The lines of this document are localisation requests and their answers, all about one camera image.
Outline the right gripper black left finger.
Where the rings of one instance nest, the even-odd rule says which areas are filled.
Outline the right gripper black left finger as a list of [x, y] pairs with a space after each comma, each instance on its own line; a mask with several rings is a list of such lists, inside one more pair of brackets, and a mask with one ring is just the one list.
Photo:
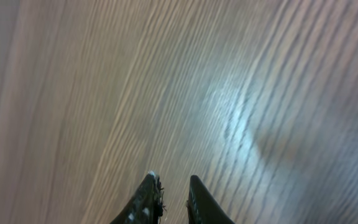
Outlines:
[[110, 224], [159, 224], [163, 211], [163, 187], [160, 177], [151, 170]]

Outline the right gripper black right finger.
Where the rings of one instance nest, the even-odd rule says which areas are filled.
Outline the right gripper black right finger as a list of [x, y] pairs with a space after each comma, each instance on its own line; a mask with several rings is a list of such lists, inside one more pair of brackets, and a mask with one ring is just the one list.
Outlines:
[[189, 224], [234, 224], [197, 175], [190, 177], [186, 207]]

